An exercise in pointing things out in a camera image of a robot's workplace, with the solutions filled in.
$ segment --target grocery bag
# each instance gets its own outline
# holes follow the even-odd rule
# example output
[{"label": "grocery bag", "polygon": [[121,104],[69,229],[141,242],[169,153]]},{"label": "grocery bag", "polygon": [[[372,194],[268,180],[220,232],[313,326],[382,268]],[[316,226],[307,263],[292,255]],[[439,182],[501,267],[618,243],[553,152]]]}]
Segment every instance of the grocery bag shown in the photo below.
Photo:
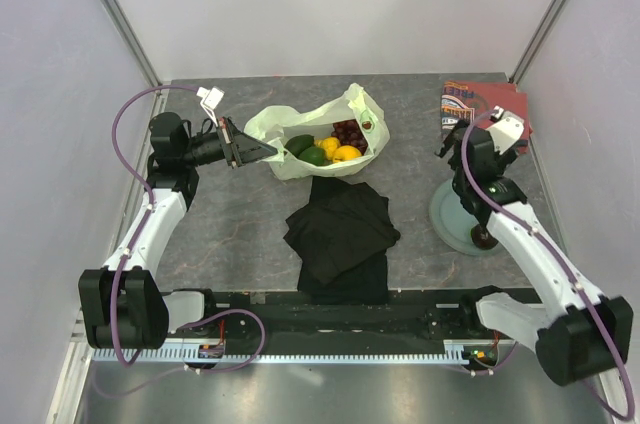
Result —
[{"label": "grocery bag", "polygon": [[[314,166],[297,159],[284,146],[301,134],[324,139],[333,132],[333,123],[355,119],[368,143],[362,157],[350,161]],[[355,174],[375,159],[389,142],[389,129],[384,122],[384,111],[362,86],[353,83],[337,99],[310,112],[300,113],[289,106],[269,106],[253,117],[244,132],[275,147],[278,154],[263,159],[271,166],[278,179],[306,176],[340,177]]]}]

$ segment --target green avocado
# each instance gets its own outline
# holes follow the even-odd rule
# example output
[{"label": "green avocado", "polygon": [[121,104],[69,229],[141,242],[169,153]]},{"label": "green avocado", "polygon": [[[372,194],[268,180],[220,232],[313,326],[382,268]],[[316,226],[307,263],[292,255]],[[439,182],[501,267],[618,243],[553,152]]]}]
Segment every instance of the green avocado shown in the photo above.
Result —
[{"label": "green avocado", "polygon": [[300,157],[302,151],[313,146],[313,136],[303,134],[301,136],[292,137],[287,141],[284,148],[296,157]]},{"label": "green avocado", "polygon": [[308,162],[309,164],[313,164],[314,166],[322,166],[324,165],[324,149],[311,146],[302,151],[302,154],[298,156],[298,159]]}]

